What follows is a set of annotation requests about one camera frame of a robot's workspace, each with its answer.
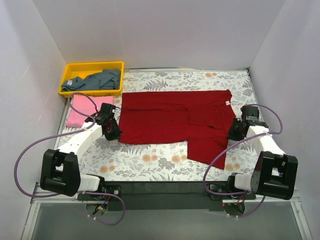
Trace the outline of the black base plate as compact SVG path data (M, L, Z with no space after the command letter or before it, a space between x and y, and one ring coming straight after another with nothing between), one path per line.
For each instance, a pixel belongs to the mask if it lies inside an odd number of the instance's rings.
M201 181L104 181L98 193L119 196L128 210L209 210L222 212L223 200L235 201L243 206L243 200L254 200L251 193L213 195L205 191Z

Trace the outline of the floral table mat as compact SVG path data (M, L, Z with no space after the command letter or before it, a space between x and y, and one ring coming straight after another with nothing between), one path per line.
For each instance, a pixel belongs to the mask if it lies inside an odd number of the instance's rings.
M241 106L256 103L247 70L237 71L143 71L127 70L123 92L229 90L231 106L239 116ZM257 154L249 141L227 152L224 169L208 168L187 158L187 143L128 145L96 140L78 164L83 174L107 181L225 181L231 173L251 173Z

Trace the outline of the folded pink t shirt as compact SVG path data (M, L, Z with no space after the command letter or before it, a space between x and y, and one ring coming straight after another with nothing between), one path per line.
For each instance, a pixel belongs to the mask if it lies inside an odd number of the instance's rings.
M115 98L113 96L90 96L90 98L94 101L98 109L101 108L102 103L111 105L115 103ZM72 106L86 115L92 115L96 112L94 104L84 95L76 94L73 97ZM81 128L86 119L86 116L71 109L66 120L66 126L70 128Z

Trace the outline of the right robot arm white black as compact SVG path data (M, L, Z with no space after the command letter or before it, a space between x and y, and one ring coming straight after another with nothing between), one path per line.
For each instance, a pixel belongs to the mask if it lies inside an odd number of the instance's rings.
M260 121L259 108L253 104L241 108L241 117L233 120L227 138L253 145L258 159L253 173L232 173L227 179L226 192L237 199L244 192L290 200L293 196L298 159L287 155L274 141L268 125Z

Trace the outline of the yellow plastic bin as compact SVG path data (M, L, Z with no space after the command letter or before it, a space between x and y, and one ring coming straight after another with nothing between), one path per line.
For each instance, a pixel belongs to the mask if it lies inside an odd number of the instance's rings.
M58 89L58 93L65 98L67 98L71 93L73 93L73 91L62 91L61 90L62 84L67 80L73 79L75 77L85 78L88 75L100 73L104 69L107 69L107 70L118 69L118 70L120 70L118 89L81 91L81 93L85 93L86 95L89 95L92 97L100 97L100 96L118 97L122 94L122 90L123 90L123 78L124 78L124 72L125 72L124 67L125 67L125 64L123 61L68 63L65 67L62 79L60 81L60 87Z

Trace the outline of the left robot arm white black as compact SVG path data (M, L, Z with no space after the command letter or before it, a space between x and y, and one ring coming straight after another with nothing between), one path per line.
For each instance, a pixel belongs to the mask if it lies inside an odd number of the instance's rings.
M70 197L79 192L89 192L95 200L106 196L103 178L81 174L79 160L102 136L108 141L120 139L122 131L115 119L115 110L115 105L103 103L97 113L86 118L80 133L75 134L58 149L48 149L44 153L41 189Z

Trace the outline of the grey-blue t shirt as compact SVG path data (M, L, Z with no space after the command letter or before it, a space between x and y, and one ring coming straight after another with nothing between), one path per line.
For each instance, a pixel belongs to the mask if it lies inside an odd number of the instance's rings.
M80 76L68 79L61 85L62 92L118 90L120 88L121 71L119 69L104 69L102 72L90 74L85 78Z

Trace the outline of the red t shirt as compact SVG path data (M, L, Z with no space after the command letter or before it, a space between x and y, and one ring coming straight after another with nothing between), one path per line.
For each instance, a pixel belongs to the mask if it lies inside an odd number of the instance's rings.
M187 158L210 164L228 146L235 113L230 90L122 94L120 142L187 143Z

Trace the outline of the aluminium frame rail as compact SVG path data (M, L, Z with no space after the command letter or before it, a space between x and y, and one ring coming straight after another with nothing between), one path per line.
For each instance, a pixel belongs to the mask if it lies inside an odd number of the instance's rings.
M40 188L40 184L36 183L35 188L33 190L34 195L51 195L52 192L42 190ZM31 199L31 203L87 203L87 201L79 201L77 199L78 195L74 195L72 197L66 195L56 195L51 197L36 197Z

